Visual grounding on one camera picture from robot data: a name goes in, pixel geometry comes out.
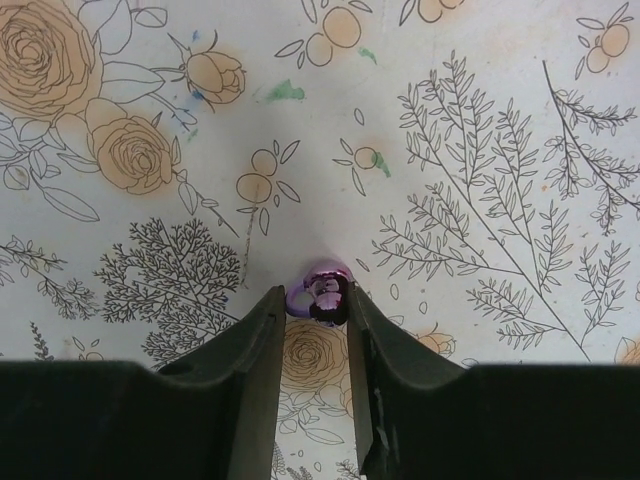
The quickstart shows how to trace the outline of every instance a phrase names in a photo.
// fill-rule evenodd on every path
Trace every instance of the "small figurine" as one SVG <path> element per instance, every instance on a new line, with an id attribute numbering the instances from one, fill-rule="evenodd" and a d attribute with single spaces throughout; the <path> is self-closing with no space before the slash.
<path id="1" fill-rule="evenodd" d="M 287 292 L 287 313 L 298 318 L 313 318 L 328 327 L 343 325 L 348 317 L 345 295 L 352 281 L 353 274 L 344 264 L 333 260 L 320 262 L 304 277 L 302 284 Z M 308 307 L 295 305 L 302 292 L 313 299 Z"/>

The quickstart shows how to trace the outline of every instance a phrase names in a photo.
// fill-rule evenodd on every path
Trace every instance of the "fern branch illustration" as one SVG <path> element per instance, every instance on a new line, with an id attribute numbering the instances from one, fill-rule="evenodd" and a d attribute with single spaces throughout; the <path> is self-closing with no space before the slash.
<path id="1" fill-rule="evenodd" d="M 15 235 L 6 245 L 0 245 L 0 286 L 14 283 L 14 278 L 6 271 L 6 267 L 19 267 L 24 278 L 30 275 L 40 279 L 37 290 L 42 296 L 48 296 L 53 306 L 58 308 L 58 315 L 74 320 L 88 320 L 98 312 L 95 294 L 84 287 L 82 282 L 72 278 L 66 284 L 53 280 L 52 270 L 63 270 L 67 262 L 58 258 L 55 253 L 47 256 L 42 248 L 35 248 L 33 241 L 23 242 Z"/>
<path id="2" fill-rule="evenodd" d="M 336 462 L 336 466 L 338 467 L 338 473 L 340 474 L 340 478 L 338 480 L 360 480 L 358 467 L 351 463 L 350 460 Z"/>
<path id="3" fill-rule="evenodd" d="M 33 333 L 33 339 L 35 341 L 33 346 L 36 347 L 36 360 L 41 360 L 44 362 L 53 361 L 53 355 L 49 354 L 49 347 L 47 347 L 47 342 L 44 340 L 44 338 L 42 338 L 42 334 L 38 330 L 38 327 L 33 322 L 29 323 L 31 325 L 31 333 Z"/>
<path id="4" fill-rule="evenodd" d="M 534 296 L 527 289 L 512 291 L 511 283 L 502 281 L 500 285 L 494 279 L 479 280 L 480 289 L 468 290 L 470 302 L 475 303 L 474 310 L 481 310 L 483 317 L 493 316 L 494 321 L 506 324 L 498 329 L 499 340 L 507 339 L 507 344 L 515 350 L 522 343 L 526 350 L 535 342 L 538 346 L 546 332 L 561 330 L 558 327 L 532 320 L 529 310 Z"/>
<path id="5" fill-rule="evenodd" d="M 278 442 L 274 442 L 273 444 L 273 460 L 271 461 L 271 470 L 276 478 L 277 475 L 285 475 L 287 473 L 287 468 L 284 463 L 284 456 L 282 455 L 282 450 L 280 450 L 280 445 L 278 445 Z"/>
<path id="6" fill-rule="evenodd" d="M 471 245 L 470 238 L 460 233 L 460 228 L 456 227 L 448 214 L 443 211 L 441 217 L 438 217 L 436 211 L 436 215 L 433 215 L 433 210 L 430 210 L 430 200 L 423 200 L 423 205 L 423 202 L 418 202 L 416 195 L 409 197 L 412 205 L 410 212 L 420 220 L 425 220 L 427 230 L 439 226 L 441 231 L 435 237 L 430 236 L 428 232 L 425 238 L 418 236 L 419 232 L 414 232 L 409 223 L 404 232 L 400 232 L 395 226 L 396 221 L 393 216 L 388 220 L 382 217 L 381 232 L 389 235 L 380 244 L 373 242 L 374 254 L 383 257 L 378 266 L 384 266 L 393 259 L 394 266 L 390 275 L 408 267 L 411 271 L 410 278 L 424 271 L 427 274 L 427 280 L 433 278 L 441 267 L 453 276 L 455 272 L 453 266 L 458 267 L 459 275 L 472 274 L 485 269 L 519 277 L 531 288 L 531 298 L 537 298 L 537 301 L 553 317 L 554 325 L 535 325 L 524 322 L 522 325 L 518 323 L 516 327 L 514 324 L 509 324 L 509 330 L 505 326 L 498 335 L 505 338 L 520 336 L 520 341 L 514 339 L 512 343 L 528 347 L 533 343 L 537 345 L 547 331 L 563 331 L 580 349 L 581 354 L 589 359 L 588 353 L 582 348 L 577 336 L 566 326 L 544 295 L 548 293 L 549 284 L 553 285 L 557 281 L 552 273 L 565 269 L 571 264 L 563 257 L 568 251 L 566 247 L 571 248 L 571 245 L 566 245 L 566 240 L 562 239 L 566 230 L 561 226 L 564 225 L 562 223 L 564 217 L 559 221 L 556 218 L 557 212 L 554 213 L 552 225 L 545 225 L 553 228 L 552 232 L 543 233 L 541 238 L 537 238 L 532 231 L 531 222 L 536 211 L 527 200 L 527 196 L 532 188 L 529 177 L 537 173 L 533 165 L 537 161 L 538 150 L 529 151 L 528 149 L 531 134 L 527 132 L 526 127 L 530 117 L 521 120 L 520 113 L 514 109 L 513 101 L 510 101 L 506 111 L 498 114 L 496 125 L 490 129 L 493 117 L 489 116 L 483 120 L 482 115 L 489 115 L 493 101 L 485 100 L 486 94 L 479 89 L 472 94 L 468 93 L 472 91 L 474 78 L 473 75 L 466 74 L 466 59 L 457 60 L 453 52 L 451 61 L 443 64 L 450 73 L 448 77 L 438 79 L 437 73 L 432 71 L 428 80 L 416 85 L 409 84 L 407 95 L 398 97 L 406 109 L 400 117 L 403 122 L 400 128 L 407 130 L 407 150 L 410 152 L 408 163 L 420 159 L 422 170 L 427 166 L 439 169 L 444 174 L 448 186 L 451 187 L 452 197 L 454 195 L 459 197 L 459 200 L 452 198 L 452 201 L 461 202 L 468 212 L 465 215 L 472 217 L 472 223 L 477 224 L 489 234 L 489 239 L 498 245 L 512 267 L 504 268 L 502 264 L 499 267 L 489 265 L 482 255 L 467 253 L 466 256 L 462 254 L 458 256 L 455 254 L 447 247 L 447 243 L 456 240 L 460 242 L 460 249 L 463 250 L 467 248 L 465 245 Z M 469 118 L 468 112 L 471 111 L 475 112 L 471 114 L 474 116 L 473 119 Z M 439 123 L 444 125 L 444 134 L 439 131 Z M 476 131 L 476 127 L 472 126 L 474 124 L 477 125 L 478 131 L 489 129 L 488 133 L 483 133 L 482 137 L 478 136 L 474 133 Z M 457 132 L 456 137 L 450 138 L 454 131 Z M 469 142 L 469 135 L 472 138 L 475 135 L 473 138 L 475 143 Z M 474 145 L 477 144 L 478 151 L 482 151 L 490 142 L 492 142 L 491 151 L 494 156 L 487 157 L 484 152 L 476 155 Z M 505 166 L 496 166 L 496 158 L 501 158 Z M 483 200 L 492 202 L 486 211 L 479 208 L 480 204 L 476 204 L 473 187 L 486 187 Z M 541 218 L 544 219 L 545 216 L 547 214 L 542 214 Z M 495 221 L 501 217 L 505 217 L 504 219 L 510 222 L 511 228 L 494 227 L 493 224 L 488 223 L 488 220 Z M 526 242 L 531 252 L 532 269 L 527 265 L 526 258 L 516 255 L 515 251 L 507 245 L 508 238 L 520 238 Z M 485 282 L 480 285 L 481 288 L 475 290 L 476 296 L 472 300 L 483 303 L 488 298 L 489 292 L 486 290 L 488 284 Z M 494 309 L 496 312 L 506 308 L 507 303 L 504 299 L 502 303 L 495 303 L 495 292 L 491 293 L 490 298 L 492 303 L 484 305 L 485 308 L 490 308 L 492 311 L 492 306 L 498 307 Z"/>
<path id="7" fill-rule="evenodd" d="M 615 233 L 613 224 L 622 218 L 618 213 L 621 206 L 628 205 L 636 211 L 640 220 L 640 201 L 632 200 L 625 189 L 640 176 L 640 164 L 629 165 L 624 159 L 614 158 L 606 149 L 598 149 L 580 141 L 576 133 L 579 124 L 588 124 L 592 133 L 598 135 L 608 131 L 615 136 L 617 129 L 637 118 L 633 108 L 627 109 L 624 115 L 618 114 L 618 107 L 608 107 L 604 112 L 594 112 L 593 106 L 582 107 L 582 96 L 576 92 L 555 90 L 546 62 L 543 62 L 547 85 L 551 93 L 556 111 L 562 123 L 562 135 L 549 139 L 545 144 L 550 148 L 545 161 L 553 159 L 561 153 L 560 164 L 547 175 L 553 179 L 552 186 L 558 186 L 562 199 L 579 194 L 579 187 L 592 188 L 601 192 L 598 207 L 591 217 L 596 219 L 605 235 Z M 583 162 L 590 170 L 588 179 L 580 175 L 578 162 Z"/>
<path id="8" fill-rule="evenodd" d="M 413 203 L 414 198 L 410 197 L 410 201 Z M 432 217 L 428 210 L 422 210 L 423 207 L 416 207 L 409 210 L 409 212 L 415 213 L 415 221 L 419 221 L 426 215 L 429 218 Z M 503 268 L 493 267 L 487 264 L 484 258 L 480 255 L 482 252 L 477 252 L 475 249 L 469 247 L 469 245 L 462 241 L 460 248 L 471 249 L 475 255 L 465 257 L 460 250 L 452 245 L 449 245 L 449 236 L 447 232 L 450 230 L 446 227 L 441 235 L 433 236 L 429 231 L 439 223 L 429 223 L 429 220 L 425 223 L 425 226 L 421 231 L 426 231 L 426 236 L 423 236 L 420 232 L 414 232 L 411 224 L 406 222 L 404 231 L 401 232 L 396 224 L 395 217 L 390 215 L 388 219 L 380 217 L 380 221 L 384 228 L 380 230 L 381 233 L 388 233 L 389 236 L 384 239 L 380 244 L 373 241 L 374 255 L 380 255 L 384 258 L 378 263 L 378 267 L 386 265 L 392 258 L 398 260 L 398 265 L 391 271 L 389 277 L 392 277 L 402 271 L 405 267 L 410 271 L 409 279 L 413 279 L 421 274 L 423 271 L 427 275 L 427 280 L 430 280 L 440 269 L 445 268 L 450 276 L 454 275 L 454 266 L 459 269 L 459 275 L 470 275 L 480 269 L 487 269 L 496 272 L 512 273 L 520 275 L 520 272 L 515 270 L 507 270 Z M 394 250 L 389 249 L 389 245 L 394 245 Z"/>
<path id="9" fill-rule="evenodd" d="M 287 472 L 293 480 L 313 480 L 313 475 L 304 467 L 300 467 L 300 472 L 296 472 L 293 468 L 287 467 Z"/>
<path id="10" fill-rule="evenodd" d="M 231 247 L 214 242 L 200 220 L 167 229 L 162 220 L 131 224 L 136 248 L 113 246 L 94 272 L 109 287 L 107 322 L 157 322 L 143 350 L 155 367 L 186 354 L 237 318 L 226 312 L 228 295 L 239 285 L 240 262 Z"/>
<path id="11" fill-rule="evenodd" d="M 576 274 L 576 278 L 589 286 L 587 293 L 582 297 L 585 305 L 584 314 L 589 320 L 589 325 L 582 335 L 581 343 L 584 343 L 587 335 L 596 327 L 616 325 L 614 322 L 604 321 L 604 318 L 609 312 L 622 310 L 621 306 L 615 305 L 625 294 L 622 290 L 624 280 L 618 277 L 631 262 L 624 261 L 630 249 L 620 251 L 620 248 L 620 243 L 611 242 L 610 248 L 604 251 L 605 261 L 602 259 L 592 261 L 598 245 L 589 251 L 585 248 L 580 255 L 582 267 Z"/>
<path id="12" fill-rule="evenodd" d="M 569 211 L 558 212 L 559 210 L 554 206 L 552 200 L 549 206 L 549 213 L 539 213 L 540 218 L 546 223 L 541 227 L 543 230 L 542 240 L 535 239 L 535 244 L 540 250 L 537 261 L 538 281 L 540 288 L 547 293 L 551 293 L 549 285 L 556 287 L 561 285 L 558 279 L 553 276 L 553 273 L 560 272 L 571 266 L 570 261 L 563 259 L 564 255 L 573 247 L 572 243 L 566 243 L 566 231 L 569 228 L 569 224 L 564 223 L 564 220 Z"/>

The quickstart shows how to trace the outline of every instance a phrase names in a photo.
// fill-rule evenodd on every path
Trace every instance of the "green paint stain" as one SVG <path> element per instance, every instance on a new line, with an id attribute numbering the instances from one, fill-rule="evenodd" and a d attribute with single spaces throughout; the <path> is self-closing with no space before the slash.
<path id="1" fill-rule="evenodd" d="M 368 48 L 360 47 L 358 49 L 358 53 L 360 54 L 361 57 L 370 58 L 373 61 L 373 63 L 375 63 L 376 65 L 378 64 L 378 60 L 376 59 L 375 54 Z"/>
<path id="2" fill-rule="evenodd" d="M 293 88 L 291 80 L 285 80 L 269 92 L 267 103 L 275 102 L 276 100 L 304 100 L 305 98 L 304 90 Z"/>
<path id="3" fill-rule="evenodd" d="M 193 132 L 191 132 L 189 134 L 189 136 L 187 137 L 187 143 L 189 143 L 191 140 L 193 140 L 194 138 L 196 138 L 198 136 L 198 129 L 196 128 Z"/>
<path id="4" fill-rule="evenodd" d="M 391 172 L 389 171 L 389 166 L 384 161 L 384 157 L 382 156 L 382 154 L 380 152 L 376 152 L 373 155 L 371 155 L 371 161 L 373 162 L 373 164 L 375 165 L 376 168 L 379 168 L 380 170 L 382 170 L 384 172 L 384 174 L 387 176 L 387 178 L 391 177 Z"/>

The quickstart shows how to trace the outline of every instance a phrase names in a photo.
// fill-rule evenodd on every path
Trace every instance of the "flower bud drawing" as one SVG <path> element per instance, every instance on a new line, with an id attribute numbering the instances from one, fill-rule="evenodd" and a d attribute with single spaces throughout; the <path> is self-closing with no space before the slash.
<path id="1" fill-rule="evenodd" d="M 184 72 L 189 92 L 206 101 L 215 111 L 215 105 L 224 105 L 236 100 L 245 89 L 245 74 L 242 64 L 235 58 L 216 51 L 218 35 L 208 50 L 192 53 L 170 36 L 182 55 L 183 64 L 178 71 Z"/>

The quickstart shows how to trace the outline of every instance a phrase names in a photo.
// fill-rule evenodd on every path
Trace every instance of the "orange fruit illustration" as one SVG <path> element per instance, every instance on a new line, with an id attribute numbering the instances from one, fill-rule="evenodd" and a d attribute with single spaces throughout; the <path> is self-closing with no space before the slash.
<path id="1" fill-rule="evenodd" d="M 602 50 L 610 57 L 622 55 L 629 45 L 629 29 L 624 25 L 614 25 L 602 36 Z"/>
<path id="2" fill-rule="evenodd" d="M 593 73 L 602 72 L 609 65 L 609 57 L 602 47 L 593 47 L 587 55 L 587 67 Z"/>
<path id="3" fill-rule="evenodd" d="M 462 5 L 464 3 L 464 0 L 440 0 L 440 3 L 444 8 L 453 10 L 454 8 Z"/>
<path id="4" fill-rule="evenodd" d="M 271 182 L 258 173 L 247 173 L 236 183 L 238 195 L 247 202 L 264 203 L 271 197 Z"/>
<path id="5" fill-rule="evenodd" d="M 322 33 L 314 33 L 307 41 L 307 58 L 316 67 L 323 67 L 333 58 L 333 45 Z"/>
<path id="6" fill-rule="evenodd" d="M 356 151 L 356 154 L 353 157 L 356 165 L 358 165 L 363 170 L 369 170 L 376 166 L 376 160 L 378 156 L 376 151 L 373 148 L 362 147 Z"/>
<path id="7" fill-rule="evenodd" d="M 270 177 L 276 173 L 278 160 L 276 160 L 276 157 L 269 150 L 261 149 L 256 151 L 251 157 L 251 165 L 256 172 Z"/>
<path id="8" fill-rule="evenodd" d="M 418 15 L 427 23 L 434 23 L 442 17 L 440 0 L 420 0 Z"/>
<path id="9" fill-rule="evenodd" d="M 334 7 L 324 17 L 322 29 L 329 41 L 342 48 L 351 48 L 362 35 L 360 22 L 350 10 Z"/>

